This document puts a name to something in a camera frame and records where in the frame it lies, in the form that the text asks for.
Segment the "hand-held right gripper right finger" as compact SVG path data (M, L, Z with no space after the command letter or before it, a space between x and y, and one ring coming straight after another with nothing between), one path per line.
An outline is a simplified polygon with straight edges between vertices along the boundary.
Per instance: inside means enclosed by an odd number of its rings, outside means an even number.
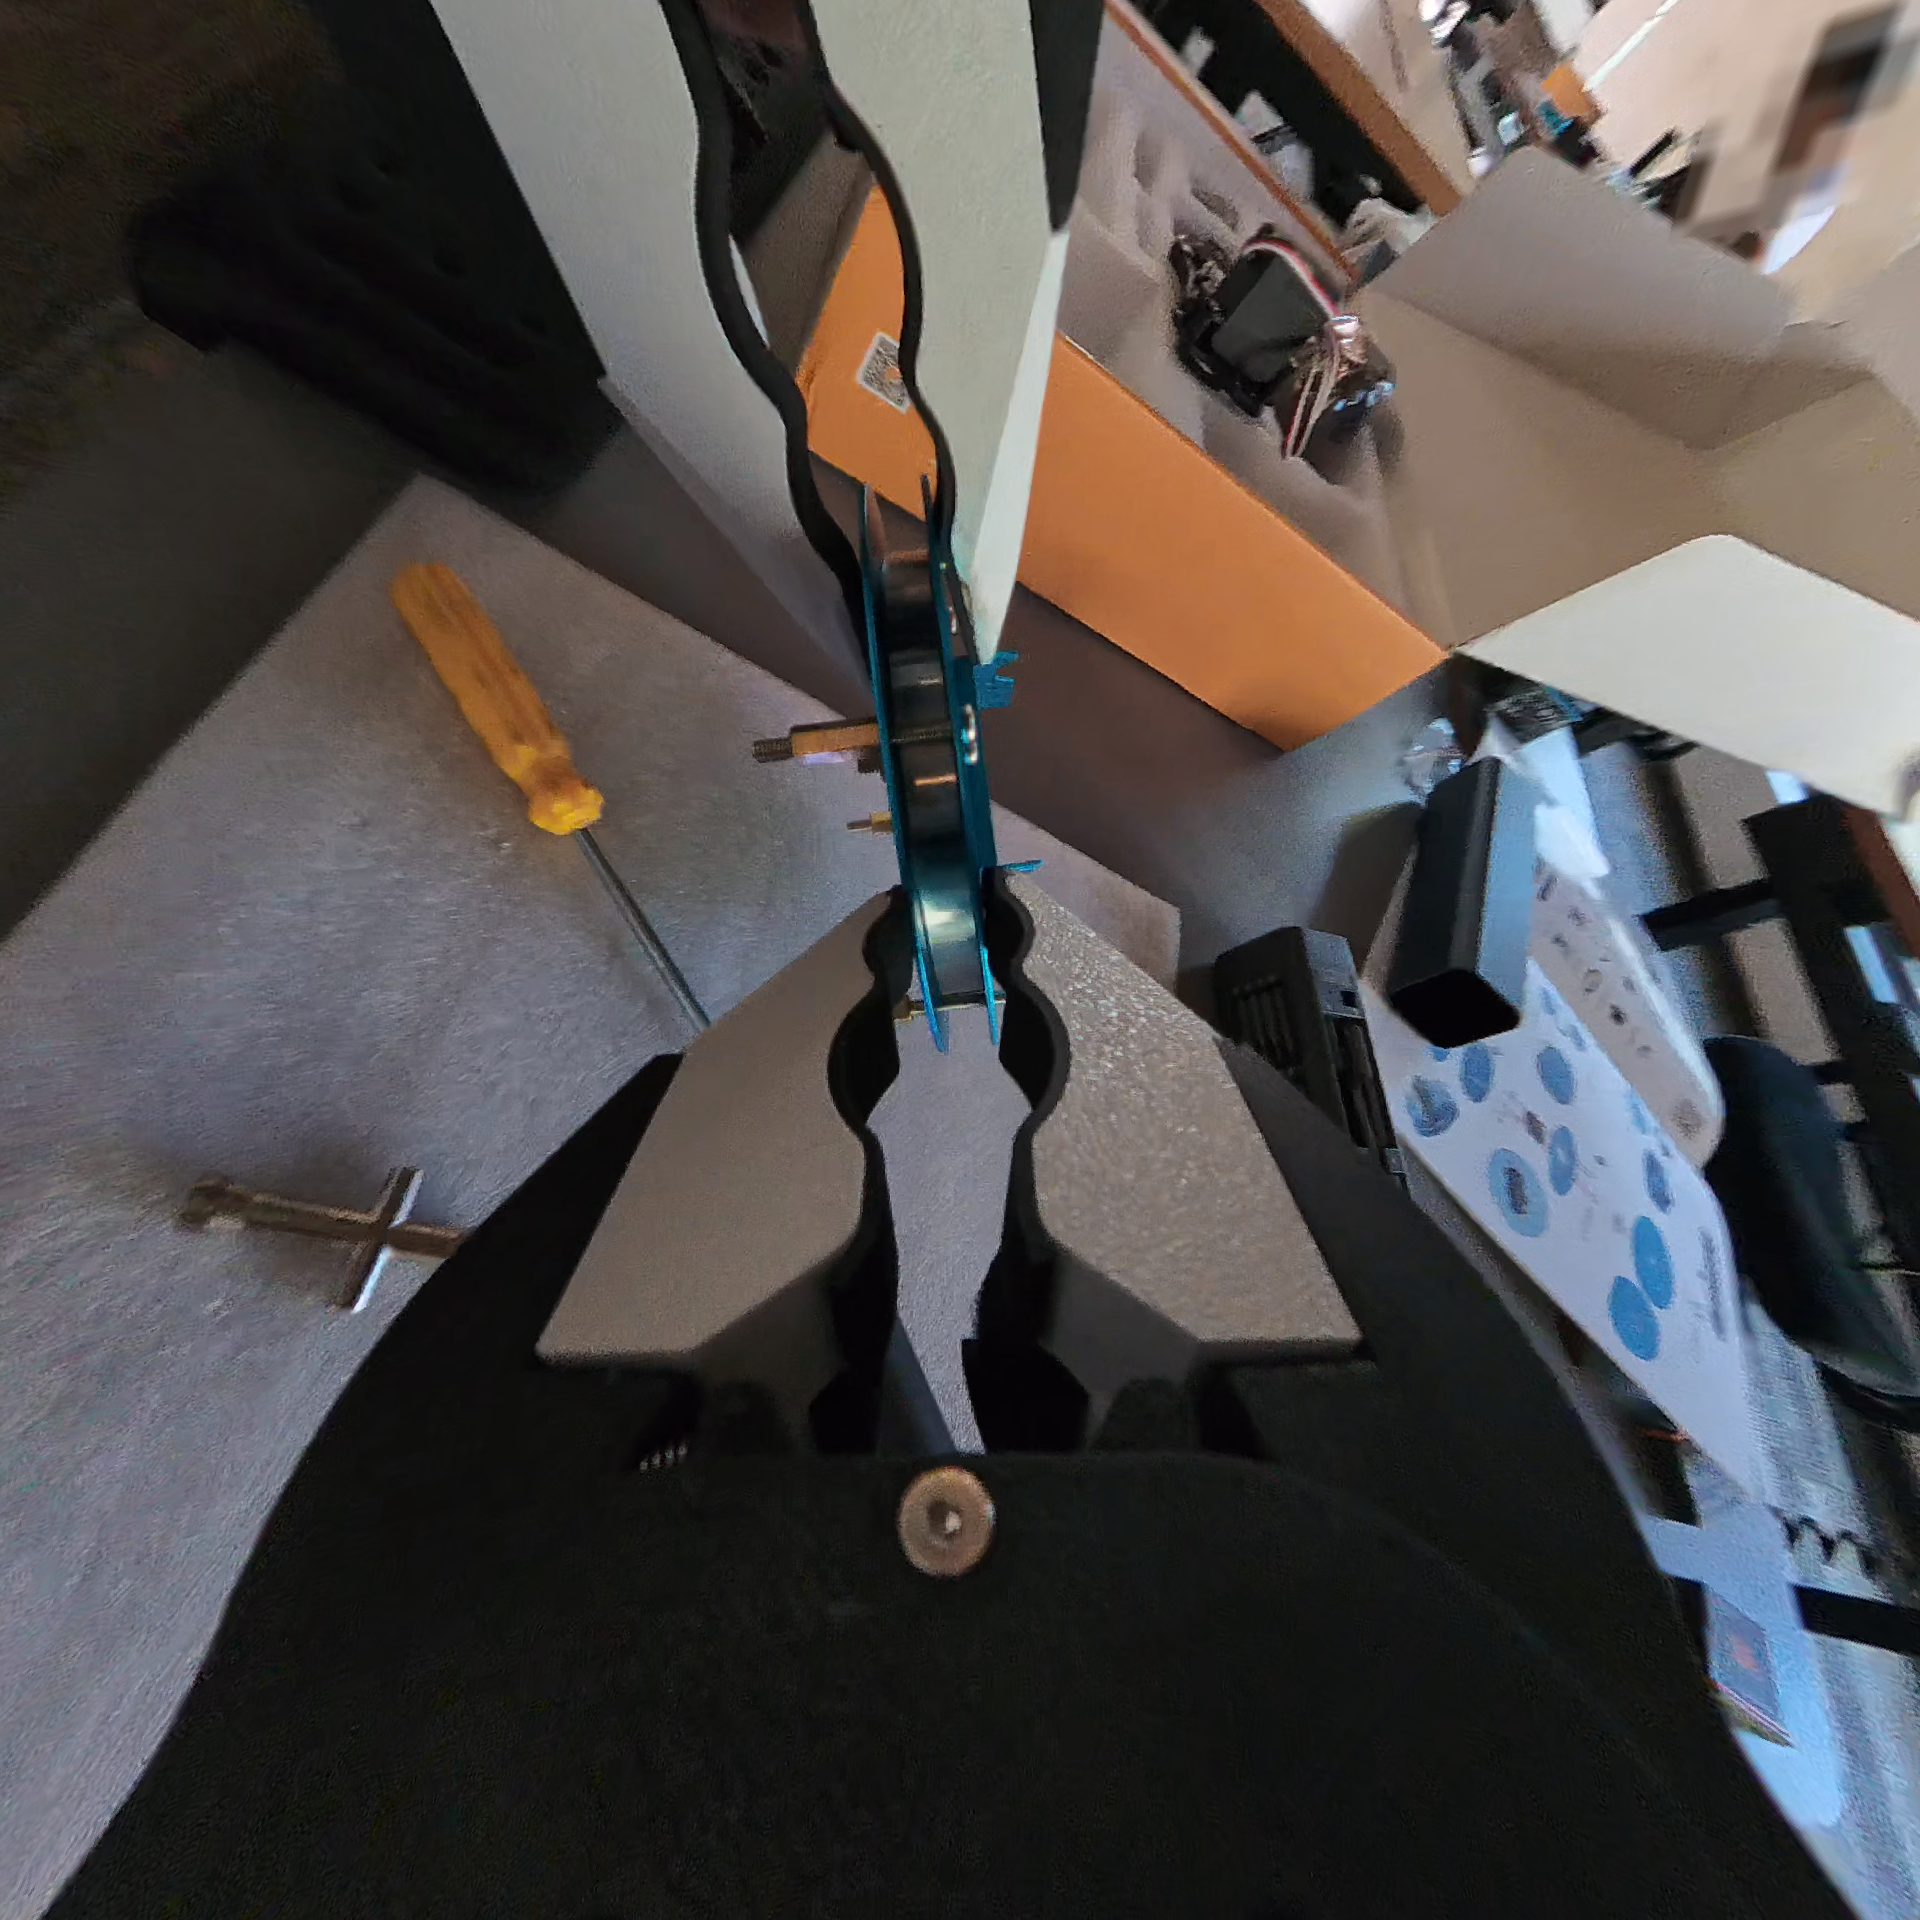
M1363 1351L1210 1022L997 879L1000 1065L1029 1102L966 1339L986 1441L1086 1441L1134 1385Z

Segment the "orange cardboard box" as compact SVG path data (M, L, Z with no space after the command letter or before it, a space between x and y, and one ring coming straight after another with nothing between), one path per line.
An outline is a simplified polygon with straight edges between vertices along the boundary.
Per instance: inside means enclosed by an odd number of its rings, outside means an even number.
M1356 297L1398 375L1368 424L1410 615L1061 318L1020 584L1288 749L1460 648L1916 815L1916 255L1861 321L1796 321L1523 152Z

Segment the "orange foam lined box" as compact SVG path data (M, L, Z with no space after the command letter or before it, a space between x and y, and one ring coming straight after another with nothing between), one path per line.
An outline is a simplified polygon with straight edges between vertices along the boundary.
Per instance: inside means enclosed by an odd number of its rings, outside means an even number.
M1122 389L1204 451L1393 609L1410 615L1369 424L1305 455L1283 424L1204 389L1174 348L1174 244L1230 257L1260 228L1291 244L1332 294L1349 291L1332 232L1264 167L1253 140L1130 5L1107 5L1088 142L1069 219L1061 325Z

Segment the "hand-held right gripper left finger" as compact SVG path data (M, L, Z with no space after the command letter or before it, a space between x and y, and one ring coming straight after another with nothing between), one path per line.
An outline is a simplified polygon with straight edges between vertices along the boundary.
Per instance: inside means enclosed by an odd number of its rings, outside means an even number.
M899 1253L874 1115L899 1079L905 900L876 895L686 1047L537 1356L752 1385L874 1437Z

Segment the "white foam sheet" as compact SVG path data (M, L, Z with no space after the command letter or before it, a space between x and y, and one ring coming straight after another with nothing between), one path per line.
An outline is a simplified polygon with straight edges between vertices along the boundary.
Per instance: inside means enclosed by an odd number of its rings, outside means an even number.
M392 581L450 565L715 1017L897 877L800 688L418 478L5 939L3 1913L43 1916L192 1687L300 1453L413 1299L179 1225L198 1177L474 1229L686 1036L529 824Z

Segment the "dark grey desk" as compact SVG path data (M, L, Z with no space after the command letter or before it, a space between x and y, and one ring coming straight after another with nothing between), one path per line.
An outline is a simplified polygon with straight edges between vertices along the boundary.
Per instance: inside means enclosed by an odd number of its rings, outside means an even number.
M426 467L245 350L195 351L110 302L84 348L5 387L5 916L37 900L155 758ZM1035 595L1016 596L1016 704L997 793L1185 919L1180 992L1213 1015L1213 958L1283 924L1373 939L1410 846L1398 758L1440 665L1283 755Z

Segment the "black rectangular sleeve case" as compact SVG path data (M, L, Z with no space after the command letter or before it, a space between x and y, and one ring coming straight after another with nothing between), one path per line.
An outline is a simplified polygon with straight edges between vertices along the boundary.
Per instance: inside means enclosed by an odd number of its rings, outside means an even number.
M1525 1017L1538 801L1502 758L1464 765L1426 801L1384 993L1440 1049Z

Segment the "instruction sheet with blue circles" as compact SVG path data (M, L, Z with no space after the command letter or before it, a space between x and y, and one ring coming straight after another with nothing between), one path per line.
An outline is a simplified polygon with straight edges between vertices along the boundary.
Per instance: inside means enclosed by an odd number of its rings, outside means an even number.
M1425 1040L1360 983L1403 1150L1752 1497L1769 1462L1713 1189L1538 967L1502 1036Z

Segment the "blue metal wheel assembly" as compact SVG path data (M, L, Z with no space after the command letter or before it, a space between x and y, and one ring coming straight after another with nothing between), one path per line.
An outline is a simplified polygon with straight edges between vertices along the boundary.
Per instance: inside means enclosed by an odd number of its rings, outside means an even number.
M979 1007L1001 1040L1017 988L1012 877L992 822L981 715L1011 699L1001 669L971 659L970 590L941 525L930 479L922 488L917 544L899 542L883 496L860 486L860 633L872 669L872 715L790 727L752 743L756 763L845 763L876 774L884 805L853 832L884 837L899 883L881 900L856 958L872 983L856 992L828 1041L828 1065L860 1075L881 1065L881 1031L899 1001L915 1001L934 1049L954 1041L954 1017Z

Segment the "yellow-handled screwdriver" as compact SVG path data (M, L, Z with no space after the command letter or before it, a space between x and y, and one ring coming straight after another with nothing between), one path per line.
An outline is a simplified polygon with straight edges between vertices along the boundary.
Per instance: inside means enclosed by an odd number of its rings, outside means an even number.
M533 827L576 844L632 939L700 1033L710 1024L594 827L605 796L581 772L568 733L524 671L493 616L449 565L416 561L392 579L392 604L421 644L467 727L526 801Z

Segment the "black screwdriver bit holder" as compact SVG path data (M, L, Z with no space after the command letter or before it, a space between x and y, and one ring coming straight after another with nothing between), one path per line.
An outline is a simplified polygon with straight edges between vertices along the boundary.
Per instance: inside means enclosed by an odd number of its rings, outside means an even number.
M1349 944L1317 928L1274 928L1224 950L1211 989L1228 1040L1276 1067L1365 1159L1403 1184Z

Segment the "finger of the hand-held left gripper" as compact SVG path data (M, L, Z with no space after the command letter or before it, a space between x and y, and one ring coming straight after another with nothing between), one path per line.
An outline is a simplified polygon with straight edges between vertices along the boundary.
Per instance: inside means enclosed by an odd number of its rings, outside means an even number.
M1032 6L822 3L811 17L900 211L869 193L808 342L809 447L915 511L941 431L988 663L1017 590L1067 255Z
M732 236L732 121L701 5L437 3L617 411L808 641L782 675L872 708L861 569Z

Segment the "white instruction booklet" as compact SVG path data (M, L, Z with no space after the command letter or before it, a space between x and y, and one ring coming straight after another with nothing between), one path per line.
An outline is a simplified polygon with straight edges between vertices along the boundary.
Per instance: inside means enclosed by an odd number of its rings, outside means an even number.
M1601 846L1570 732L1485 725L1478 755L1538 790L1529 955L1693 1167L1721 1141L1721 1084Z

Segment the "metal cross wrench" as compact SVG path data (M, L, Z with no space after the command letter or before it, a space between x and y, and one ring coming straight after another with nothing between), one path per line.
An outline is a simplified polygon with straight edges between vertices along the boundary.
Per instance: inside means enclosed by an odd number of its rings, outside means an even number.
M395 1165L372 1204L345 1207L206 1175L187 1189L177 1225L187 1231L268 1231L336 1246L349 1256L341 1307L360 1313L372 1304L395 1264L442 1264L467 1243L467 1231L416 1213L421 1185L421 1167Z

